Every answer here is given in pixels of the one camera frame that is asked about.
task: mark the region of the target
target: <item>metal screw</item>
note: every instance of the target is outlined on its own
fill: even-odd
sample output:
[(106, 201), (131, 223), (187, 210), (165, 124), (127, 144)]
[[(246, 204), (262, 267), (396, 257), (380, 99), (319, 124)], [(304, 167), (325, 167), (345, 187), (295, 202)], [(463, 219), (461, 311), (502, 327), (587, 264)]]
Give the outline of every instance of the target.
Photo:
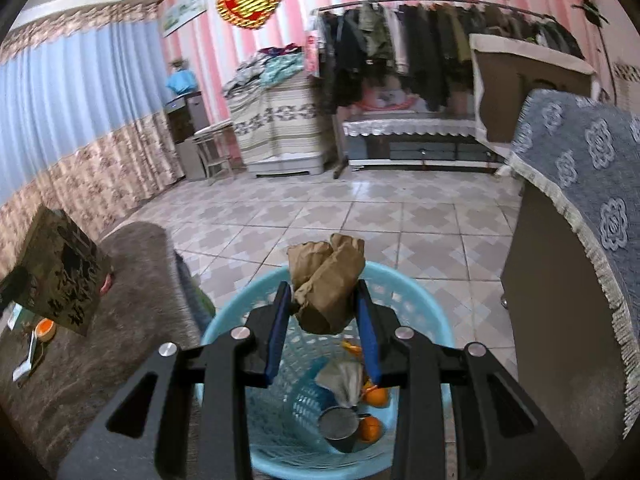
[(245, 326), (236, 326), (231, 331), (231, 337), (233, 339), (247, 339), (251, 335), (251, 330)]
[(175, 343), (162, 343), (158, 349), (158, 353), (162, 357), (169, 357), (178, 351), (178, 346)]
[(486, 354), (486, 346), (484, 346), (482, 343), (471, 343), (466, 350), (473, 356), (473, 357), (482, 357), (484, 354)]
[(396, 328), (396, 337), (398, 339), (411, 339), (414, 336), (414, 329), (408, 326), (399, 326)]

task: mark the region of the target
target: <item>gray quilted cover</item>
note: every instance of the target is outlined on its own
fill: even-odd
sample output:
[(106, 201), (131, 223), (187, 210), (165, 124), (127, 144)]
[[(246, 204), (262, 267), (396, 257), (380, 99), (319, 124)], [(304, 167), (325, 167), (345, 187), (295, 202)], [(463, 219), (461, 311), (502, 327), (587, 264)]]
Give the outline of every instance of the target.
[(557, 184), (600, 241), (640, 335), (640, 116), (585, 97), (537, 90), (512, 145)]

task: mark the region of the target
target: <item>small table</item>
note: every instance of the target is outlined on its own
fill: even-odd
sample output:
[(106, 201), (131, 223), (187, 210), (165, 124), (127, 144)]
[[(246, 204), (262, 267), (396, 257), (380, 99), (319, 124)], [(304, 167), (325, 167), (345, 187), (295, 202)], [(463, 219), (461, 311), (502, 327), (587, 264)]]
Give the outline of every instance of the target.
[(230, 173), (231, 178), (234, 178), (231, 155), (225, 139), (225, 130), (232, 124), (231, 120), (212, 124), (197, 131), (193, 136), (193, 143), (196, 145), (208, 179), (215, 181), (215, 178), (225, 170)]

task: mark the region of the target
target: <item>blue curtain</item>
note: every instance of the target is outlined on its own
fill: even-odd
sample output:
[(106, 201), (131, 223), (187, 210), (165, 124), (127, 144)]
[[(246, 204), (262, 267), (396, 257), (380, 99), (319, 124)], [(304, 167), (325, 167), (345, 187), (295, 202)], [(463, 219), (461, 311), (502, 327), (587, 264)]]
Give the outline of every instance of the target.
[(171, 98), (156, 20), (111, 23), (0, 66), (0, 204), (35, 175)]

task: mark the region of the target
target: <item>gray blanket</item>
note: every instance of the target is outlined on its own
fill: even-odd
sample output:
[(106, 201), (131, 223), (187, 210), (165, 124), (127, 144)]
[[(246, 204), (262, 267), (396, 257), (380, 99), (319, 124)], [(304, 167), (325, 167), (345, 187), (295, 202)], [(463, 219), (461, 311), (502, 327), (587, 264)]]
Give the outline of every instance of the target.
[(116, 279), (87, 337), (59, 328), (22, 388), (11, 377), (25, 359), (28, 338), (9, 331), (0, 338), (0, 404), (52, 476), (87, 425), (151, 352), (166, 341), (183, 348), (200, 341), (164, 229), (136, 222), (114, 232), (101, 247), (113, 257)]
[(640, 116), (537, 90), (522, 108), (512, 150), (511, 167), (570, 222), (609, 300), (626, 367), (628, 431), (640, 408)]

